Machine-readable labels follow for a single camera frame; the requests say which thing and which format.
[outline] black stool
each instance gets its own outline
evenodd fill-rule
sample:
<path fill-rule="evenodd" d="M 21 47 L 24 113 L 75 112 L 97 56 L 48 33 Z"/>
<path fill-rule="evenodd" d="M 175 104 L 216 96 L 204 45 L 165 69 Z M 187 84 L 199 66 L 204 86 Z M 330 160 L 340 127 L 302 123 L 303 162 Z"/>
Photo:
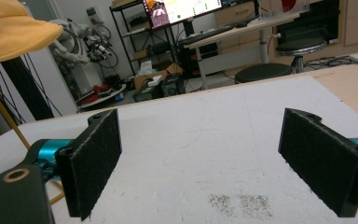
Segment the black stool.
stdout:
<path fill-rule="evenodd" d="M 325 47 L 326 42 L 323 39 L 308 38 L 281 44 L 276 48 L 276 51 L 281 56 L 295 56 L 292 67 L 296 69 L 297 73 L 301 73 L 304 69 L 303 55 L 324 49 Z"/>
<path fill-rule="evenodd" d="M 258 81 L 272 77 L 283 77 L 291 75 L 293 68 L 282 63 L 261 63 L 252 67 L 240 70 L 235 75 L 236 83 Z"/>

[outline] stool seat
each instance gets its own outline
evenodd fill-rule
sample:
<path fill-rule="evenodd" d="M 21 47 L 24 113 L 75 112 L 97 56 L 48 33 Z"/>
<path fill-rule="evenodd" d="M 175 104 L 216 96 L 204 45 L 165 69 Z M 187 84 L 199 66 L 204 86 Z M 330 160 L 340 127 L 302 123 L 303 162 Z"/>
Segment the stool seat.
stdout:
<path fill-rule="evenodd" d="M 326 47 L 326 42 L 320 38 L 307 38 L 289 41 L 281 44 L 276 51 L 281 56 L 297 56 L 315 52 Z"/>
<path fill-rule="evenodd" d="M 235 75 L 235 81 L 238 83 L 246 83 L 272 77 L 287 76 L 292 73 L 293 68 L 289 65 L 281 63 L 262 63 L 240 70 L 240 72 Z"/>

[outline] table leg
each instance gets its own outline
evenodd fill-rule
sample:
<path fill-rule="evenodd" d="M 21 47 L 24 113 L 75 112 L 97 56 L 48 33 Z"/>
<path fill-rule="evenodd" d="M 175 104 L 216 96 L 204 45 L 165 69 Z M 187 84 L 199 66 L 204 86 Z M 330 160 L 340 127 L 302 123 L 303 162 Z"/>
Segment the table leg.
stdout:
<path fill-rule="evenodd" d="M 260 57 L 262 63 L 269 62 L 269 50 L 267 48 L 267 38 L 266 38 L 266 31 L 260 30 Z"/>
<path fill-rule="evenodd" d="M 208 83 L 206 82 L 206 75 L 205 75 L 205 72 L 203 70 L 202 58 L 201 58 L 201 54 L 200 54 L 200 48 L 196 48 L 196 53 L 197 53 L 197 62 L 199 64 L 200 75 L 201 75 L 201 79 L 202 79 L 202 88 L 204 90 L 208 90 Z"/>

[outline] floor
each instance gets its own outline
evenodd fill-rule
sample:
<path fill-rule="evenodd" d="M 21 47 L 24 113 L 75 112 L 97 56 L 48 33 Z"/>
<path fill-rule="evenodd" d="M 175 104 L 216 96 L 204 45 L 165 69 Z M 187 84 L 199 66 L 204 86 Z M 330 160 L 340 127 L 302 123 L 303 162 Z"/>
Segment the floor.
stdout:
<path fill-rule="evenodd" d="M 324 69 L 333 66 L 340 66 L 343 64 L 351 64 L 351 63 L 357 63 L 357 62 L 354 61 L 350 56 L 325 58 L 316 61 L 305 62 L 304 72 L 309 72 L 317 69 Z M 235 85 L 234 78 L 226 76 L 224 72 L 207 76 L 207 80 L 208 80 L 209 89 Z M 201 91 L 202 88 L 201 78 L 196 77 L 196 78 L 186 79 L 185 88 L 187 93 L 194 92 L 194 91 Z M 126 91 L 124 92 L 124 99 L 120 102 L 110 101 L 110 102 L 100 103 L 95 107 L 91 107 L 83 111 L 90 111 L 94 109 L 118 106 L 118 105 L 134 104 L 135 101 L 133 100 L 133 94 L 135 93 L 136 91 Z"/>

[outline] monitor screen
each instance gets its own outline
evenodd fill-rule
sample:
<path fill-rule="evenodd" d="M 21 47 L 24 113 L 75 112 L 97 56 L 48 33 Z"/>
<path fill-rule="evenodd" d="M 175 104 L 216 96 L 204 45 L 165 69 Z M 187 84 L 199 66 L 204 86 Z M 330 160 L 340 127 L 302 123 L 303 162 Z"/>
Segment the monitor screen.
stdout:
<path fill-rule="evenodd" d="M 221 0 L 143 0 L 152 29 L 176 24 L 222 7 Z"/>

